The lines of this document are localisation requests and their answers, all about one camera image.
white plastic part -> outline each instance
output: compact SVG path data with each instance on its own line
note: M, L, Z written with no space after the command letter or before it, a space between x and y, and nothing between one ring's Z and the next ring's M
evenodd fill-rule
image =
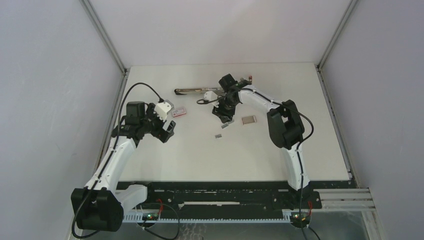
M127 189L116 195L116 200L120 202L125 215L135 206L143 203L147 199L147 187L144 185L130 185Z
M121 191L119 194L116 194L117 185L119 178L121 177L122 171L124 170L125 165L130 159L131 155L136 150L136 144L130 138L120 137L116 148L114 150L116 138L110 140L109 148L104 158L101 160L100 165L97 168L97 171L94 173L93 177L85 185L88 189L91 189L95 181L97 181L94 190L101 190L106 188L115 195L116 199L121 203L123 208L123 214L128 213L131 209L137 206L140 203L143 203L147 198L147 187L143 185L130 185L124 191ZM109 155L112 152L112 156L107 162ZM105 169L100 177L99 174L105 166Z
M303 166L303 186L301 186L302 183L302 171L301 171L301 165L299 164L299 158L298 154L296 152L296 148L298 147L299 143L296 143L291 147L290 150L286 148L281 148L282 155L285 159L285 166L287 168L287 174L288 174L288 185L292 187L294 190L299 190L301 188L306 187L309 184L309 177L306 174L305 169L305 163L304 158L302 155L302 144L299 147L299 156L300 161Z
M203 95L203 99L204 100L207 100L207 101L213 101L213 100L216 100L217 98L218 98L218 95L215 92L213 92L213 91L207 91ZM217 108L219 106L219 102L218 101L214 101L214 102L212 102L212 105Z
M246 104L249 106L252 106L253 108L257 109L258 111L261 111L262 113L268 113L271 109L276 109L279 106L275 103L271 103L267 100L265 100L264 98L262 98L261 96L259 96L256 93L260 93L261 95L263 95L264 97L273 100L272 97L266 95L265 93L259 91L256 89L256 87L254 85L247 85L243 87L244 89L252 89L254 92L249 91L249 90L241 90L238 92L238 97L240 99L240 102L242 104Z
M97 185L95 186L94 190L106 188L107 190L110 190L112 193L114 193L117 189L119 178L121 177L122 171L124 170L124 167L130 159L131 155L136 150L136 144L132 139L121 136L116 144L116 149L113 150L115 140L115 137L110 139L107 153L101 160L97 171L95 171L92 178L85 185L88 187L88 189L91 189L95 181L97 181ZM98 178L103 166L106 164L106 161L111 154L111 151L113 151L112 156L110 157L106 168L101 174L101 177Z
M154 107L154 111L159 116L160 120L166 121L168 113L172 110L173 106L171 103L164 101L156 103L156 106Z

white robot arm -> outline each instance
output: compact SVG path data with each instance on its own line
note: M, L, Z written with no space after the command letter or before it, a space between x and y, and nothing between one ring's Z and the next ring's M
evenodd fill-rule
M274 100L256 89L249 81L237 82L230 74L224 76L219 84L225 92L224 96L218 96L213 91L208 91L197 103L213 104L212 113L218 116L222 123L232 120L236 105L239 103L252 106L266 114L269 136L284 155L289 186L295 192L306 189L302 194L308 194L307 188L310 180L306 174L302 155L302 135L305 128L295 103L291 100L286 102Z
M84 230L116 232L124 215L146 200L147 187L143 185L134 184L116 194L118 181L145 134L151 134L163 143L174 135L175 122L167 122L172 108L168 101L157 104L141 101L127 103L126 116L122 119L125 124L119 124L112 131L110 145L97 171L84 188L75 188L72 192L75 214L72 230L76 223L78 228Z

red wire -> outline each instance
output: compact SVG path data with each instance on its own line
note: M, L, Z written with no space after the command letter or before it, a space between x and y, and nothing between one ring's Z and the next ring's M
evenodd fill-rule
M160 215L162 213L162 211L164 210L164 206L162 205L163 202L160 198L156 199L156 202L160 203L159 212L157 213L158 215Z
M308 214L308 217L309 217L312 214L312 208L313 208L312 202L311 201L307 201L307 205L309 206L309 214Z

black mount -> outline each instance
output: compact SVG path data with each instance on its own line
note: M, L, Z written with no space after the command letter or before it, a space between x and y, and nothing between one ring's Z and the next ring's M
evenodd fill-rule
M73 212L76 213L89 190L75 188L70 196ZM76 225L79 229L116 232L124 219L124 210L113 193L105 188L92 190L78 213Z
M292 149L292 146L303 140L305 132L301 116L296 104L292 100L282 102L281 106L269 110L266 114L268 119L269 137L279 148Z
M247 80L237 82L231 74L223 76L219 80L219 85L225 92L225 97L218 100L219 105L213 107L212 114L217 116L223 124L231 122L234 114L236 114L236 105L240 103L239 91L250 84Z
M321 209L323 206L321 204L321 197L320 193L317 191L314 191L311 186L307 185L303 188L302 191L302 203L300 203L301 199L301 191L300 190L294 190L293 188L289 187L288 191L282 191L282 192L273 192L273 204L272 206L275 209L298 209L300 204L302 206L302 209L309 209L309 203L312 204L312 207L314 209Z
M125 125L120 126L119 135L133 139L136 146L146 134L151 134L162 143L166 143L174 135L176 123L171 121L168 128L163 129L165 123L155 113L155 106L154 103L147 104L143 101L128 102L126 116L123 117ZM112 137L116 137L117 134L118 126L113 129Z

white tabletop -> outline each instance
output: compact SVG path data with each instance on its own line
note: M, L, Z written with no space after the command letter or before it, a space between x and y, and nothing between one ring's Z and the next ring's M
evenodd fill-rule
M121 175L121 181L284 181L287 169L280 150L272 143L267 117L239 104L234 123L221 128L213 106L198 105L202 95L177 96L174 89L219 87L222 76L239 80L253 76L253 84L276 100L293 100L309 117L315 133L303 144L306 172L313 181L348 180L348 173L330 118L323 91L312 63L249 63L133 66L125 92L135 83L150 84L175 108L187 114L176 122L175 135L161 143L151 135L140 141ZM157 103L145 86L136 86L130 101ZM257 123L242 124L242 117L255 115ZM306 120L306 136L311 128Z

